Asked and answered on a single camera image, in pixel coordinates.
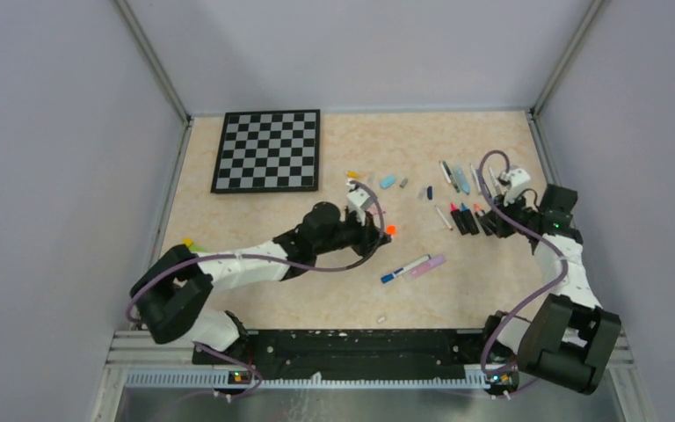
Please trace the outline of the dark blue capped pen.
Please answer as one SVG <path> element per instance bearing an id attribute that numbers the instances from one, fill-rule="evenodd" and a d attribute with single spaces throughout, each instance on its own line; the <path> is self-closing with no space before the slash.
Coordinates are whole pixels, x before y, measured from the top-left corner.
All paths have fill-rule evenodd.
<path id="1" fill-rule="evenodd" d="M 495 193 L 496 196 L 498 196 L 502 193 L 502 191 L 501 191 L 501 186 L 499 184 L 499 180 L 497 178 L 497 174 L 494 172 L 494 170 L 491 166 L 488 167 L 488 172 L 489 172 L 489 175 L 490 175 L 490 181 L 493 185 L 494 193 Z"/>

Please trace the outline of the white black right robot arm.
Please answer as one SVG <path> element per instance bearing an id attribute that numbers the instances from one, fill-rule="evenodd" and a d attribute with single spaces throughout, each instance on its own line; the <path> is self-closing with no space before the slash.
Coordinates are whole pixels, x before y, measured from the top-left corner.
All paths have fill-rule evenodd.
<path id="1" fill-rule="evenodd" d="M 549 184 L 540 202 L 529 206 L 528 189 L 508 184 L 493 197 L 483 224 L 500 238 L 525 236 L 545 284 L 511 311 L 488 318 L 480 338 L 481 368 L 496 377 L 516 367 L 590 395 L 622 332 L 621 318 L 604 309 L 588 281 L 583 237 L 572 225 L 577 192 Z"/>

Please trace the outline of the blue capped black highlighter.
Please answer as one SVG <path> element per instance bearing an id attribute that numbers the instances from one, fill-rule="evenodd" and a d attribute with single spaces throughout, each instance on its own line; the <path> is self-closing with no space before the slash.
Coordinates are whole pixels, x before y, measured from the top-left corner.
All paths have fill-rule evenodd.
<path id="1" fill-rule="evenodd" d="M 478 235 L 480 233 L 472 211 L 464 203 L 461 203 L 461 218 L 470 235 Z"/>

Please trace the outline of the light blue correction tape pen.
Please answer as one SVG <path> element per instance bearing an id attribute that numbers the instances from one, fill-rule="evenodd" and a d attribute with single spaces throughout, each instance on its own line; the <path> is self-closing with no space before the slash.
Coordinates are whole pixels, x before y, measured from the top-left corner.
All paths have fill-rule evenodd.
<path id="1" fill-rule="evenodd" d="M 466 195 L 470 195 L 469 183 L 468 183 L 468 181 L 465 177 L 465 174 L 464 174 L 462 168 L 458 165 L 454 166 L 454 176 L 455 176 L 457 185 L 461 189 L 461 191 L 464 192 Z"/>

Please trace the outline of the blue capped white marker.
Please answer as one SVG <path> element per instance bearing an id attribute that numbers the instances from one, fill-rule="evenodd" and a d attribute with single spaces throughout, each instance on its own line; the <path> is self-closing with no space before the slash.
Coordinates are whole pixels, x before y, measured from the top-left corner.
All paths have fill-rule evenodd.
<path id="1" fill-rule="evenodd" d="M 397 277 L 407 273 L 408 271 L 414 269 L 416 266 L 419 266 L 419 265 L 423 264 L 424 262 L 428 261 L 430 258 L 431 258 L 430 254 L 425 254 L 425 255 L 417 258 L 416 260 L 410 262 L 409 264 L 394 270 L 392 273 L 388 273 L 388 274 L 385 274 L 385 275 L 381 276 L 381 283 L 386 284 L 386 283 L 394 280 L 395 278 L 397 278 Z"/>

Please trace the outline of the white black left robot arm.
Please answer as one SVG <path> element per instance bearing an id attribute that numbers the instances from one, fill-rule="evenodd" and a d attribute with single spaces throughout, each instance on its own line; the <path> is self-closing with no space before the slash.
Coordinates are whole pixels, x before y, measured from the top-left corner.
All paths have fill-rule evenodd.
<path id="1" fill-rule="evenodd" d="M 361 266 L 390 241 L 361 207 L 340 211 L 319 202 L 294 229 L 258 246 L 213 254 L 184 244 L 170 248 L 131 287 L 127 316 L 145 326 L 158 345 L 185 339 L 236 363 L 246 353 L 247 331 L 232 312 L 207 309 L 212 293 L 317 272 L 320 255 L 346 248 Z"/>

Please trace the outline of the red capped white marker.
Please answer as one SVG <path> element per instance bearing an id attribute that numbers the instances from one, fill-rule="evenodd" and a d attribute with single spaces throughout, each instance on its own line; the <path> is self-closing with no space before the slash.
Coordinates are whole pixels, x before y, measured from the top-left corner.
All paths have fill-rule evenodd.
<path id="1" fill-rule="evenodd" d="M 435 206 L 434 209 L 435 209 L 436 213 L 438 214 L 440 220 L 443 222 L 444 226 L 445 226 L 448 230 L 454 230 L 454 226 L 453 226 L 452 223 L 447 219 L 445 213 L 444 213 L 438 206 Z"/>

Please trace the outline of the light blue tape cap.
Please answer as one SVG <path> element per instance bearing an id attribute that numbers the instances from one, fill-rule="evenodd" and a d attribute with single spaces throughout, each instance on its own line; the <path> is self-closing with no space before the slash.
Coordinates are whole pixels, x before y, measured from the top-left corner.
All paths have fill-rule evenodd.
<path id="1" fill-rule="evenodd" d="M 396 183 L 396 177 L 394 175 L 389 175 L 380 180 L 379 187 L 380 189 L 389 189 Z"/>

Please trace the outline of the pink capped black highlighter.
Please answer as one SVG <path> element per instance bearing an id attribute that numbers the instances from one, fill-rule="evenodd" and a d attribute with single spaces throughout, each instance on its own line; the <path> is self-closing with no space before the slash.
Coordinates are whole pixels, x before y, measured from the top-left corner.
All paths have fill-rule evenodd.
<path id="1" fill-rule="evenodd" d="M 453 203 L 450 204 L 450 215 L 452 216 L 452 219 L 454 220 L 454 224 L 455 224 L 456 228 L 459 230 L 460 234 L 461 235 L 467 235 L 468 228 L 467 228 L 466 223 L 464 222 L 462 212 Z"/>

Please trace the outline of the yellow capped white pen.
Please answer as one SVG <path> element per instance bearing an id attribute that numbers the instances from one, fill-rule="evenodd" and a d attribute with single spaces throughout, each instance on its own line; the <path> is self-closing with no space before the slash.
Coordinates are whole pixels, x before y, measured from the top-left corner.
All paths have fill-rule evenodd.
<path id="1" fill-rule="evenodd" d="M 444 173 L 444 177 L 446 179 L 446 182 L 449 185 L 451 185 L 453 183 L 453 181 L 452 181 L 452 176 L 450 175 L 450 170 L 447 167 L 447 164 L 444 161 L 440 161 L 439 166 Z"/>

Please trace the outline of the lilac highlighter pen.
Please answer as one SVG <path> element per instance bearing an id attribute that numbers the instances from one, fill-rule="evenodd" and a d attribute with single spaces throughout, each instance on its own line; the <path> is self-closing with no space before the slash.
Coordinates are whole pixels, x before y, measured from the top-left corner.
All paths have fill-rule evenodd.
<path id="1" fill-rule="evenodd" d="M 409 280 L 416 279 L 422 275 L 430 272 L 434 268 L 443 265 L 446 262 L 446 257 L 443 254 L 439 254 L 431 257 L 425 262 L 419 264 L 418 266 L 413 267 L 410 271 L 405 274 L 405 277 Z"/>

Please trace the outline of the grey capped white marker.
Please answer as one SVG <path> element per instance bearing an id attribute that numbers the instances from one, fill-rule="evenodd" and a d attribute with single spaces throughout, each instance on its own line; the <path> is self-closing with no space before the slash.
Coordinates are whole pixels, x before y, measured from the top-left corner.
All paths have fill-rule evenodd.
<path id="1" fill-rule="evenodd" d="M 470 170 L 471 177 L 474 181 L 476 191 L 480 195 L 482 195 L 483 191 L 482 191 L 480 179 L 479 179 L 479 176 L 478 176 L 477 168 L 472 163 L 469 163 L 469 170 Z"/>

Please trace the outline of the green gel pen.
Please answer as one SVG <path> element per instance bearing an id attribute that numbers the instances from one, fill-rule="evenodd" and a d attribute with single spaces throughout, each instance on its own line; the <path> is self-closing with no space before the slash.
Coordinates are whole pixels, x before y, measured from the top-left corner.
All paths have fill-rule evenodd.
<path id="1" fill-rule="evenodd" d="M 456 183 L 456 180 L 454 178 L 454 175 L 453 175 L 452 171 L 450 170 L 450 168 L 448 167 L 446 162 L 442 162 L 442 164 L 443 164 L 445 172 L 446 172 L 446 174 L 447 174 L 447 176 L 450 180 L 450 184 L 453 186 L 454 190 L 457 193 L 461 193 L 461 189 L 460 189 L 459 185 Z"/>

